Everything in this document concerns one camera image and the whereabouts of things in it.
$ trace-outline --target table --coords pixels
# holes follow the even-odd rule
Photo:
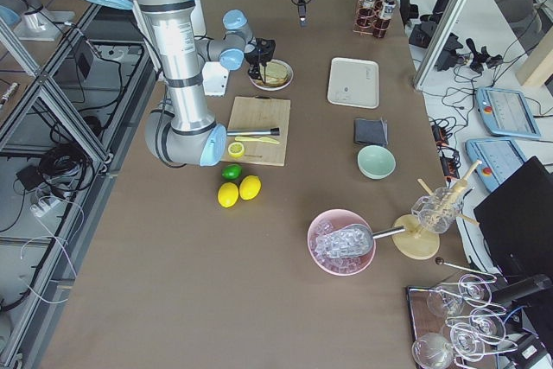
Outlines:
[[[292,103],[286,165],[244,165],[261,193],[224,209],[220,165],[167,169],[137,135],[41,367],[414,365],[404,287],[451,271],[385,239],[367,270],[335,277],[306,244],[310,221],[327,209],[352,210],[381,230],[423,194],[416,178],[443,182],[399,15],[383,40],[361,37],[355,1],[314,0],[301,29],[289,0],[202,0],[209,35],[221,35],[227,8],[242,9],[294,68],[291,85],[273,94]],[[327,102],[335,56],[378,62],[377,109]],[[161,94],[158,86],[151,107]],[[242,67],[208,104],[226,123],[234,96],[258,94]],[[355,117],[388,120],[397,169],[382,181],[357,169]],[[439,254],[464,262],[457,232],[442,236]]]
[[[411,3],[417,4],[421,15],[430,13],[434,7],[436,0],[410,0]],[[459,42],[465,47],[458,49],[460,54],[467,54],[470,51],[466,47],[466,39],[473,38],[477,49],[487,46],[490,55],[504,55],[505,61],[511,61],[520,55],[522,57],[514,62],[510,67],[504,64],[501,67],[501,72],[505,73],[498,79],[495,84],[498,88],[512,89],[522,91],[526,98],[534,99],[541,103],[541,110],[547,111],[553,107],[553,98],[551,93],[545,86],[540,87],[522,87],[518,82],[515,73],[526,60],[524,49],[517,41],[516,36],[512,33],[508,23],[499,11],[497,4],[493,0],[468,0],[463,11],[461,12],[458,22],[455,24],[453,33],[459,36]],[[410,46],[413,60],[418,65],[424,56],[424,49]],[[468,68],[468,66],[459,68],[459,75],[462,77],[472,77],[478,75]],[[493,82],[493,70],[487,69],[483,75],[474,80],[475,86],[490,86]],[[454,70],[438,72],[433,70],[426,79],[423,86],[423,94],[426,100],[426,108],[428,114],[432,118],[445,118],[448,116],[456,117],[463,124],[459,112],[454,108],[444,106],[442,97],[446,93],[448,87],[471,87],[470,83],[459,83],[454,79]],[[454,95],[451,99],[446,99],[447,103],[453,103],[462,97],[461,94]],[[538,106],[535,101],[529,100],[529,106],[534,114],[538,114]],[[461,152],[461,174],[470,165],[467,155],[464,151],[464,142],[469,138],[489,137],[490,133],[482,123],[480,114],[476,110],[469,111],[472,108],[471,99],[466,96],[462,102],[456,104],[463,106],[463,109],[458,109],[463,115],[468,115],[468,126],[460,130],[454,138],[452,145]],[[542,133],[542,140],[553,140],[553,119],[539,118],[537,119],[538,127]],[[551,143],[538,143],[535,141],[517,139],[517,144],[527,157],[537,156],[544,164],[553,162],[553,147]],[[486,190],[481,180],[476,174],[470,178],[471,188],[473,192],[465,199],[464,213],[468,216],[474,216],[473,210],[477,207],[489,192]],[[463,245],[469,260],[483,270],[495,270],[492,261],[486,253],[484,240],[480,229],[477,226],[471,226],[469,223],[459,220],[459,228],[463,238]]]

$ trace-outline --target power strip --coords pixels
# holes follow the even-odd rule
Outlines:
[[[35,217],[42,218],[45,214],[50,212],[61,202],[62,200],[56,198],[55,196],[43,196],[38,200],[37,203],[31,205],[30,210]]]

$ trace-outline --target lemon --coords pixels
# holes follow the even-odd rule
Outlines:
[[[232,182],[223,183],[217,193],[217,200],[222,207],[231,207],[238,200],[238,186]]]
[[[235,159],[242,157],[245,153],[244,145],[241,142],[232,142],[228,145],[228,154]]]
[[[257,176],[246,176],[240,183],[240,197],[243,200],[255,198],[261,190],[261,181]]]

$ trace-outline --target knife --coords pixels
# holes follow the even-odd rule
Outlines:
[[[236,136],[234,140],[237,142],[261,142],[261,143],[271,143],[271,144],[280,144],[278,140],[271,137],[246,137],[246,136]]]

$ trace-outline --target cable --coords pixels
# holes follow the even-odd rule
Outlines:
[[[21,213],[23,211],[23,206],[25,205],[25,195],[27,194],[27,191],[26,189],[23,189],[23,195],[22,195],[22,198],[21,198],[21,205],[19,206],[19,212],[17,213],[17,216],[16,218],[14,219],[14,221],[11,223],[11,225],[9,226],[6,226],[5,228],[3,229],[0,229],[0,233],[2,232],[6,232],[8,230],[10,230],[11,228],[14,227],[14,225],[17,223],[17,221],[19,220],[19,218],[21,218]]]
[[[49,194],[49,195],[45,195],[45,196],[42,196],[41,198],[39,198],[39,200],[43,200],[43,199],[47,199],[47,198],[55,198],[57,200],[59,200],[60,202],[65,202],[65,203],[68,203],[69,205],[73,205],[75,207],[77,207],[77,209],[79,209],[79,213],[80,213],[80,223],[77,225],[77,227],[75,228],[75,232],[78,232],[79,229],[83,226],[83,224],[85,223],[85,211],[83,210],[83,207],[78,204],[77,202],[73,202],[72,200],[67,200],[67,199],[63,199],[63,198],[59,198],[57,197],[55,194]]]
[[[457,124],[458,126],[460,126],[460,129],[459,130],[456,130],[454,133],[453,133],[453,139],[454,139],[454,142],[455,142],[455,146],[457,144],[457,134],[468,127],[468,119],[469,119],[469,116],[470,116],[470,113],[474,110],[475,108],[475,101],[474,101],[474,98],[475,98],[475,95],[474,95],[474,92],[476,91],[476,85],[474,84],[474,82],[482,77],[482,73],[479,73],[475,76],[473,76],[472,78],[469,78],[465,75],[461,75],[460,74],[460,70],[463,66],[458,66],[458,67],[455,67],[454,68],[454,81],[459,83],[459,84],[466,84],[466,83],[469,83],[471,85],[470,88],[468,87],[464,87],[464,88],[456,88],[456,87],[449,87],[447,90],[446,90],[446,95],[442,96],[442,103],[443,105],[447,106],[447,107],[450,107],[450,108],[453,108],[457,114],[459,114],[459,116],[461,117],[461,119],[463,120],[463,123],[464,124]],[[448,94],[448,91],[450,90],[454,90],[455,92],[453,94]],[[447,97],[450,97],[450,96],[453,96],[455,95],[456,93],[458,92],[462,92],[464,93],[466,96],[463,97],[462,99],[458,100],[458,101],[455,101],[453,102],[452,104],[448,104],[445,102],[445,98]],[[470,97],[471,98],[471,104],[470,104],[470,107],[468,108],[468,111],[466,114],[463,114],[461,112],[461,110],[465,110],[466,109],[466,106],[464,105],[461,105],[461,106],[458,106],[457,104],[460,104],[463,100],[467,99],[467,97]]]
[[[11,184],[11,188],[14,190],[14,194],[18,194],[19,196],[24,196],[25,190],[26,190],[25,188],[23,188],[23,193],[19,193],[16,191],[16,183],[18,182],[21,183],[21,181],[18,178],[16,178],[14,182]]]
[[[511,310],[511,312],[505,317],[505,319],[503,319],[503,323],[507,323],[509,321],[509,319],[514,316],[515,313],[522,310],[524,307],[526,307],[526,306],[524,306],[524,305],[523,306],[518,306],[515,309]]]
[[[73,62],[75,64],[75,75],[77,76],[77,83],[79,84],[80,93],[82,94],[83,99],[81,101],[72,101],[73,104],[84,104],[86,102],[85,97],[85,88],[83,87],[82,83],[80,82],[80,76],[79,76],[79,62],[77,61],[77,55],[75,50],[73,49],[73,45],[70,41],[67,41],[67,43],[70,45],[71,50],[73,51]]]
[[[78,185],[77,185],[78,187],[80,187],[82,185],[82,181],[83,181],[83,178],[80,177]],[[64,216],[67,216],[67,210],[68,209],[69,209],[69,206],[66,207],[66,213],[64,213]],[[57,228],[56,232],[54,233],[55,237],[59,236],[59,233],[61,232],[61,228],[63,227],[63,225],[64,225],[64,222],[61,221],[61,223],[58,225],[58,228]],[[33,268],[35,268],[35,272],[33,273],[30,284],[29,285],[26,284],[27,289],[25,291],[19,293],[20,297],[17,300],[15,300],[14,302],[10,303],[10,304],[4,305],[0,302],[0,312],[7,312],[7,311],[10,311],[10,310],[13,310],[13,309],[19,307],[21,304],[23,304],[25,299],[32,292],[34,292],[31,289],[31,287],[35,284],[36,280],[38,279],[38,276],[41,273],[42,267],[46,263],[46,260],[48,259],[48,256],[50,255],[50,252],[54,248],[54,244],[55,244],[55,241],[53,239],[51,239],[50,244],[48,244],[47,249],[44,251],[44,254],[42,255],[41,260],[39,261],[39,263],[36,266],[33,267]]]
[[[121,72],[122,70],[122,66],[121,66],[121,62],[118,62],[116,60],[108,60],[106,58],[99,58],[100,60],[104,60],[106,62],[113,62],[114,64],[117,64],[118,65],[118,77],[119,77],[119,94],[117,95],[116,98],[114,98],[112,101],[110,101],[109,103],[106,103],[106,104],[103,104],[103,105],[95,105],[95,106],[91,106],[91,107],[85,107],[85,108],[81,108],[79,109],[79,112],[84,112],[84,111],[91,111],[91,110],[101,110],[103,108],[107,108],[111,105],[114,105],[116,104],[118,101],[121,100],[121,98],[123,97],[123,94],[124,94],[124,85],[123,85],[123,74]],[[108,122],[106,122],[105,126],[102,127],[103,130],[105,130],[105,128],[107,128],[106,126],[109,126],[109,123],[111,122],[112,120],[112,115],[110,115],[110,118],[108,119]]]
[[[209,37],[207,35],[195,35],[194,39],[197,39],[198,41],[201,41],[202,39],[207,39],[209,41],[213,41],[212,37]]]
[[[89,182],[86,185],[82,185],[88,173],[88,169],[92,170]],[[49,150],[41,157],[41,161],[38,166],[38,172],[41,174],[42,179],[59,194],[64,193],[76,193],[81,190],[88,189],[95,180],[96,171],[93,166],[93,162],[87,153],[75,143],[66,143],[61,146],[57,146]],[[79,184],[76,188],[66,189],[60,188],[59,184],[53,181],[64,177],[65,175],[77,175],[79,176]]]
[[[526,52],[524,52],[523,54],[521,54],[521,55],[519,55],[517,58],[515,58],[515,59],[507,66],[507,68],[505,68],[505,69],[503,70],[503,72],[500,73],[499,75],[496,76],[496,74],[494,74],[494,76],[493,76],[493,82],[492,82],[492,84],[491,84],[490,86],[495,86],[495,83],[499,81],[499,79],[503,76],[503,74],[506,73],[506,72],[509,70],[509,68],[511,68],[513,65],[515,65],[515,64],[517,63],[517,61],[518,61],[520,58],[522,58],[523,56],[525,56],[525,55],[526,55]]]
[[[454,116],[449,116],[449,117],[446,118],[446,119],[452,118],[454,120],[454,125],[451,126],[451,128],[448,130],[448,135],[447,135],[447,139],[453,138],[453,140],[454,140],[453,147],[456,147],[456,144],[457,144],[457,136],[456,136],[457,133],[459,133],[459,131],[463,130],[464,128],[468,127],[468,117],[469,117],[470,113],[472,112],[472,110],[475,108],[474,91],[475,91],[476,87],[474,86],[474,79],[467,78],[467,80],[473,82],[473,88],[468,88],[468,87],[457,88],[457,87],[451,86],[451,87],[448,87],[446,89],[445,95],[431,94],[429,92],[423,91],[423,94],[425,94],[425,95],[429,95],[430,97],[437,97],[437,98],[441,99],[442,105],[444,105],[446,107],[453,108],[457,112],[459,117],[462,119],[463,124],[460,124],[460,123],[457,122],[457,118],[454,117]],[[458,92],[462,92],[463,94],[465,94],[465,97],[463,97],[462,99],[459,99],[457,101],[454,101],[451,104],[446,102],[447,98],[453,97]],[[460,104],[462,101],[464,101],[468,97],[472,98],[471,105],[468,108],[467,114],[463,114],[461,111],[466,110],[467,107],[464,106],[464,105],[458,105],[458,104]]]
[[[38,239],[54,239],[61,246],[61,249],[63,250],[63,253],[66,256],[67,262],[70,264],[70,268],[71,268],[73,274],[75,275],[75,277],[77,277],[77,274],[74,270],[73,264],[71,263],[71,259],[69,257],[69,254],[67,253],[67,250],[63,246],[63,244],[66,244],[67,241],[63,238],[55,237],[51,233],[50,233],[50,235],[41,235],[40,237],[31,238],[29,241],[27,241],[25,244],[23,244],[21,249],[19,250],[19,259],[23,260],[23,250],[27,247],[27,245],[33,243],[33,241],[36,241]]]
[[[33,105],[33,108],[35,108],[37,105],[38,105],[38,103],[35,103]],[[54,138],[54,136],[53,136],[54,133],[56,133],[60,138],[62,138],[66,142],[71,142],[72,141],[72,139],[70,137],[62,134],[59,130],[57,130],[58,126],[60,126],[61,128],[63,128],[66,131],[67,134],[69,134],[67,129],[62,124],[60,124],[57,119],[54,119],[52,124],[50,124],[50,122],[48,122],[48,120],[46,119],[46,115],[48,115],[51,118],[54,118],[54,116],[50,113],[50,111],[48,109],[44,109],[44,111],[40,111],[38,108],[36,108],[35,112],[33,114],[40,117],[42,119],[42,121],[44,122],[44,124],[50,128],[49,136],[50,136],[50,140],[52,140],[52,142],[54,142],[56,144],[61,143],[60,140],[56,140]]]
[[[550,112],[551,110],[553,110],[553,107],[549,108],[549,110],[546,111],[546,112],[542,112],[542,103],[540,103],[536,99],[532,99],[530,97],[526,97],[526,99],[529,99],[530,101],[533,101],[534,103],[537,104],[537,115],[534,116],[534,118],[551,117],[551,116],[548,116],[547,113]]]
[[[73,266],[73,263],[71,262],[71,258],[69,257],[69,254],[67,253],[67,250],[66,250],[66,247],[64,246],[64,244],[62,244],[60,242],[60,237],[56,237],[49,229],[48,227],[44,224],[44,222],[42,222],[38,217],[36,217],[36,220],[38,221],[39,224],[42,225],[42,227],[44,229],[46,229],[46,231],[48,232],[48,234],[50,235],[51,238],[53,238],[55,240],[55,242],[58,243],[58,245],[60,246],[61,250],[63,251],[63,253],[65,254],[66,256],[66,259],[67,259],[67,264],[69,265],[69,268],[71,269],[71,272],[73,273],[73,275],[75,276],[75,278],[77,277],[77,271],[75,270],[75,267]]]
[[[58,302],[51,302],[49,300],[47,300],[46,298],[44,298],[43,296],[41,296],[40,294],[38,294],[35,289],[33,289],[30,285],[28,285],[27,283],[25,283],[25,280],[23,280],[22,276],[19,276],[18,279],[23,283],[25,284],[25,286],[30,289],[31,293],[33,293],[35,296],[37,296],[38,298],[40,298],[43,302],[47,303],[47,304],[62,304],[63,302],[66,302],[67,300],[69,300],[68,298],[64,298],[63,300],[59,300]]]
[[[158,79],[159,75],[163,72],[163,64],[162,64],[161,56],[157,52],[157,49],[154,46],[154,44],[148,39],[148,37],[145,34],[143,34],[142,30],[140,30],[138,25],[131,19],[129,19],[129,23],[138,32],[138,34],[144,39],[144,41],[149,45],[149,48],[154,52],[157,62],[159,62],[159,69],[157,70],[157,73],[156,73],[156,79]]]

